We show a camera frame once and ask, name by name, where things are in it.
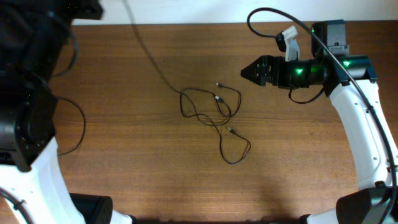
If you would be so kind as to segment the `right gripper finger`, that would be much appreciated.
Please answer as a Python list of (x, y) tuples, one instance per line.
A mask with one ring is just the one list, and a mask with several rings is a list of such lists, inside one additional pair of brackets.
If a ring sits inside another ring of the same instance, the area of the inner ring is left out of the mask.
[(266, 85), (266, 77), (260, 73), (241, 73), (241, 76), (256, 85)]
[(259, 58), (257, 58), (255, 61), (250, 63), (248, 66), (244, 67), (241, 70), (242, 75), (255, 75), (257, 74), (257, 70), (264, 64), (266, 61), (266, 56), (262, 55)]

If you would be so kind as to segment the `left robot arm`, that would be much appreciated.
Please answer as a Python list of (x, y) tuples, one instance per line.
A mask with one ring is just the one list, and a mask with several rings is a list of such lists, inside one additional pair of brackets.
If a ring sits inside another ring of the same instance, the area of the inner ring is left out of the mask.
[(99, 20), (99, 1), (1, 2), (1, 197), (20, 223), (135, 223), (109, 196), (68, 191), (53, 123), (49, 81), (63, 46), (79, 46), (75, 19)]

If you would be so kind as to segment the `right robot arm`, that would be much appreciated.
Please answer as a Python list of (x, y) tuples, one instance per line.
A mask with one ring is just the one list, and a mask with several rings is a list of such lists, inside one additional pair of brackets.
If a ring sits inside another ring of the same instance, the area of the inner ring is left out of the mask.
[(320, 85), (338, 112), (354, 158), (358, 191), (334, 208), (300, 217), (300, 223), (396, 223), (397, 146), (379, 102), (374, 67), (365, 55), (351, 55), (342, 20), (311, 26), (312, 54), (300, 60), (297, 30), (276, 36), (283, 56), (263, 55), (241, 76), (287, 90)]

